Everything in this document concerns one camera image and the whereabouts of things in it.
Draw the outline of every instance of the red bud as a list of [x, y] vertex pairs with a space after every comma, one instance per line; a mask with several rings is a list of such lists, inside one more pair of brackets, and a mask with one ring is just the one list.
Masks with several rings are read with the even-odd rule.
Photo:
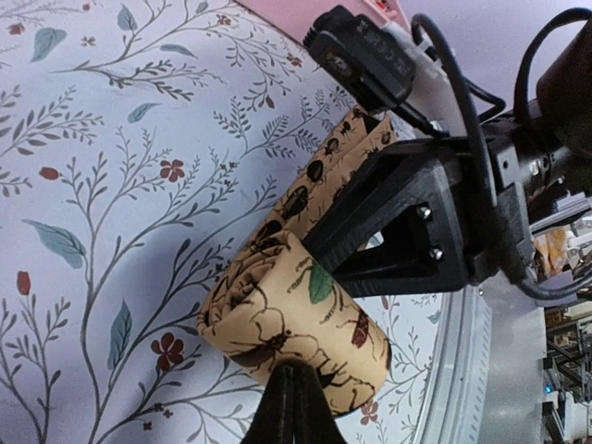
[[31, 292], [31, 278], [27, 271], [19, 271], [17, 273], [17, 289], [23, 296], [29, 296]]
[[59, 172], [55, 168], [50, 168], [48, 166], [41, 168], [39, 175], [47, 180], [56, 180], [59, 178]]

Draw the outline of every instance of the floral tablecloth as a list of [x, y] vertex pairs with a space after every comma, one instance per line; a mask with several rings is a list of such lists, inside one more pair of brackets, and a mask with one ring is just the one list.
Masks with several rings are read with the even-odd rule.
[[[263, 388], [196, 313], [351, 98], [226, 0], [0, 0], [0, 35], [0, 443], [239, 442]], [[392, 368], [339, 426], [411, 443], [440, 297], [362, 304]]]

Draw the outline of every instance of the rolled fabric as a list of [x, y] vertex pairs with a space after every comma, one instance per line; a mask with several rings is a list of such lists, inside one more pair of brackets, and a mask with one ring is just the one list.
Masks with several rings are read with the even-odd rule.
[[332, 131], [198, 314], [198, 333], [265, 385], [286, 359], [316, 369], [336, 415], [371, 400], [390, 369], [385, 333], [302, 246], [362, 162], [396, 140], [354, 108]]

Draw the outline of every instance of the robotic arm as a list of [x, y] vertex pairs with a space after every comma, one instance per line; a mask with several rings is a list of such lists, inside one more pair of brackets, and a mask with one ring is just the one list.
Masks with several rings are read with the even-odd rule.
[[[584, 28], [529, 101], [538, 48], [553, 30], [576, 21], [584, 21]], [[309, 234], [307, 249], [354, 297], [459, 290], [500, 270], [540, 300], [591, 285], [587, 269], [574, 284], [545, 290], [528, 266], [534, 256], [530, 226], [568, 192], [592, 194], [592, 12], [569, 9], [543, 28], [526, 50], [514, 109], [505, 114], [499, 114], [500, 99], [463, 76], [430, 18], [413, 17], [412, 34], [414, 52], [402, 34], [337, 6], [314, 23], [304, 41], [366, 111], [392, 110], [431, 136], [395, 143], [369, 158]], [[424, 59], [417, 48], [425, 51]], [[458, 105], [449, 112], [450, 133], [433, 127], [413, 100], [417, 80], [423, 78], [425, 88], [426, 78], [437, 77], [426, 75], [426, 56], [441, 63], [446, 75], [440, 86]], [[494, 107], [478, 116], [471, 93]], [[384, 243], [358, 252], [378, 231]]]

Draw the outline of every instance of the white floral surface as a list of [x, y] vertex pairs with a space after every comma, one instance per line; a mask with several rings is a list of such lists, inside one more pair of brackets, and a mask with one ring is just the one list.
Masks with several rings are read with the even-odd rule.
[[[216, 276], [352, 102], [227, 0], [0, 0], [0, 443], [239, 442], [262, 388], [195, 333]], [[349, 442], [410, 443], [438, 296]]]

